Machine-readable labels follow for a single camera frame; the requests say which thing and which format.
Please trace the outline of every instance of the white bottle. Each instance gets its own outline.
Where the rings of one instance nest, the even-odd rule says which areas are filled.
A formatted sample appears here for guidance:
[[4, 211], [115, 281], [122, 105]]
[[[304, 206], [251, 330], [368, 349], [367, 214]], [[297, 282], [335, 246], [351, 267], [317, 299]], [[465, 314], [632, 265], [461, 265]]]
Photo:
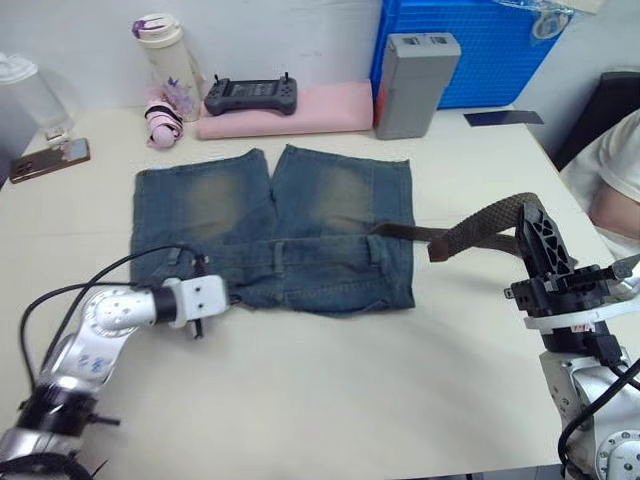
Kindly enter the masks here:
[[169, 103], [185, 121], [197, 120], [200, 92], [178, 21], [166, 13], [145, 15], [133, 22], [131, 31], [144, 47]]
[[35, 63], [0, 53], [0, 86], [10, 89], [47, 137], [59, 137], [73, 127], [73, 120]]

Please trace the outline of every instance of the gray box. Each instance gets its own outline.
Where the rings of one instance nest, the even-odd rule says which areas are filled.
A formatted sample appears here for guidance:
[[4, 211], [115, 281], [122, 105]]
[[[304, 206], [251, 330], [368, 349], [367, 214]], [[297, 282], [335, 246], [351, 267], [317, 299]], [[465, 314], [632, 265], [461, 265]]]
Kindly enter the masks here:
[[402, 33], [387, 37], [375, 108], [381, 140], [427, 133], [460, 58], [450, 33]]

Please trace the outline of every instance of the game controller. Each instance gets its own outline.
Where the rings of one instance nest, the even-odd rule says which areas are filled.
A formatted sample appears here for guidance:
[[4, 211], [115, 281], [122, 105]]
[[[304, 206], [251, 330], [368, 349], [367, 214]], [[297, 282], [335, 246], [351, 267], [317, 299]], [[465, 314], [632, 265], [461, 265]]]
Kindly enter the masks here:
[[228, 110], [273, 109], [284, 115], [296, 111], [298, 87], [296, 81], [285, 72], [279, 80], [245, 80], [234, 82], [219, 79], [204, 99], [204, 106], [213, 115]]

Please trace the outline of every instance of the plastic container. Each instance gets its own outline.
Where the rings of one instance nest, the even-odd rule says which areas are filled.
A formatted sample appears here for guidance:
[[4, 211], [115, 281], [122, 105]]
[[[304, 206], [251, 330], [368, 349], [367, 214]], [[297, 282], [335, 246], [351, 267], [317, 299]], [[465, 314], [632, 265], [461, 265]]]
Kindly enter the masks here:
[[0, 53], [0, 88], [9, 89], [45, 133], [59, 128], [68, 132], [73, 127], [73, 120], [38, 66], [26, 58]]
[[451, 33], [462, 55], [438, 108], [493, 107], [512, 103], [559, 35], [532, 36], [534, 13], [493, 0], [383, 0], [371, 66], [377, 94], [390, 33]]
[[154, 76], [178, 113], [187, 122], [198, 119], [200, 92], [195, 66], [182, 40], [182, 27], [166, 13], [145, 15], [133, 22], [133, 35], [144, 47]]

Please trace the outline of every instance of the pink pad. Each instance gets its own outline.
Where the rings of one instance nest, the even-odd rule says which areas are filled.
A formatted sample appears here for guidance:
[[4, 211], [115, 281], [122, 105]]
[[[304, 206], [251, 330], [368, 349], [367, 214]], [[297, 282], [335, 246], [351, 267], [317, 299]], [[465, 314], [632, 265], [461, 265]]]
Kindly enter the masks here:
[[369, 82], [341, 83], [298, 90], [298, 107], [292, 115], [276, 110], [241, 110], [211, 116], [200, 107], [198, 138], [255, 137], [320, 132], [369, 130], [373, 102]]

